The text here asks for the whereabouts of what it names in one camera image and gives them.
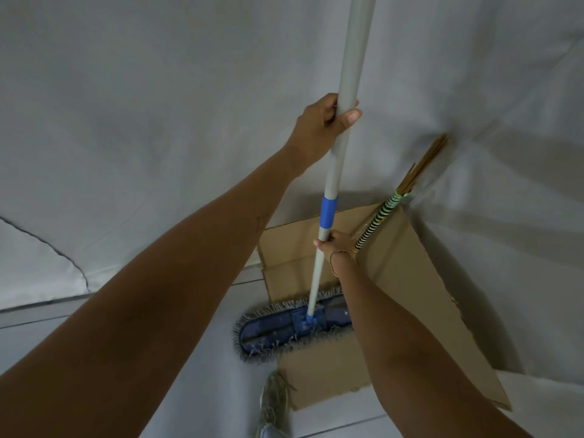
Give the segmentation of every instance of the cardboard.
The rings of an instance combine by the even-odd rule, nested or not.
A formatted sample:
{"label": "cardboard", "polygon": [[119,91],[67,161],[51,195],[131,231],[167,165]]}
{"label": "cardboard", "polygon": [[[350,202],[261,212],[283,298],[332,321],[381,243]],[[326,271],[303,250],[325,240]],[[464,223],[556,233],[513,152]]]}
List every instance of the cardboard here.
{"label": "cardboard", "polygon": [[[339,212],[334,228],[363,230],[379,205]],[[272,302],[310,291],[318,217],[267,229],[259,241],[264,278]],[[471,382],[488,399],[510,408],[495,372],[464,325],[456,304],[434,269],[426,250],[398,208],[359,253],[358,261],[377,286],[430,329]],[[325,265],[321,287],[338,284]],[[369,375],[354,334],[316,343],[278,360],[279,370],[296,390],[295,410],[369,385]]]}

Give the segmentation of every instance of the mop head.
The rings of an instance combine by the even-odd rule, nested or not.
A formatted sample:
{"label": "mop head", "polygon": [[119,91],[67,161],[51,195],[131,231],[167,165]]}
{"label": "mop head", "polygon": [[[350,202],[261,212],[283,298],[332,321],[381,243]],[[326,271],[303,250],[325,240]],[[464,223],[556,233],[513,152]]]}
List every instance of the mop head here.
{"label": "mop head", "polygon": [[340,286],[320,291],[312,323],[308,298],[270,304],[243,315],[233,328],[235,351],[247,363],[266,363],[314,342],[353,331]]}

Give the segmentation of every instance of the bracelet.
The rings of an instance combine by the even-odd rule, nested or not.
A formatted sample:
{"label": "bracelet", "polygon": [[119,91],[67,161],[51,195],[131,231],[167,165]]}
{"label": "bracelet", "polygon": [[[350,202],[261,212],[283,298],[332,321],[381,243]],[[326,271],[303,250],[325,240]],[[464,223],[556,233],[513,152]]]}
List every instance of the bracelet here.
{"label": "bracelet", "polygon": [[331,252],[331,254],[329,255],[329,264],[331,265],[331,271],[332,271],[332,274],[333,274],[335,277],[337,277],[337,278],[338,278],[339,276],[336,274],[336,272],[335,272],[335,269],[332,267],[332,256],[333,256],[335,253],[348,253],[348,254],[349,254],[349,256],[351,256],[351,254],[350,254],[350,252],[349,252],[348,250],[339,250],[339,249],[333,249],[333,250],[332,250],[332,252]]}

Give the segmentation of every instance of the hand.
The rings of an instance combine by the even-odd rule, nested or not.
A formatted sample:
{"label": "hand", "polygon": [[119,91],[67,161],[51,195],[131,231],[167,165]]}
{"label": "hand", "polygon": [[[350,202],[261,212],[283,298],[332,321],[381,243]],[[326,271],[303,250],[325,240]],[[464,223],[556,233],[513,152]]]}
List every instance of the hand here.
{"label": "hand", "polygon": [[329,241],[314,240],[314,245],[325,253],[326,258],[331,255],[331,252],[336,250],[346,250],[351,257],[353,257],[353,248],[355,247],[354,240],[347,234],[339,231],[331,231]]}
{"label": "hand", "polygon": [[299,175],[320,160],[333,146],[336,138],[363,115],[360,109],[352,109],[335,117],[338,96],[335,93],[325,95],[307,106],[296,120],[296,126],[284,148],[298,155]]}

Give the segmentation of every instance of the sneaker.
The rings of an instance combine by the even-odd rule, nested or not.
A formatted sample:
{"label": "sneaker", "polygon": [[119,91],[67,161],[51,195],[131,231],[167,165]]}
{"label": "sneaker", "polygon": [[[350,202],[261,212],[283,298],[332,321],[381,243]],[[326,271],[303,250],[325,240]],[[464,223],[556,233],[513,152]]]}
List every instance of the sneaker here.
{"label": "sneaker", "polygon": [[281,429],[289,403],[288,383],[278,373],[274,372],[267,377],[259,400],[261,410],[260,429],[272,425]]}

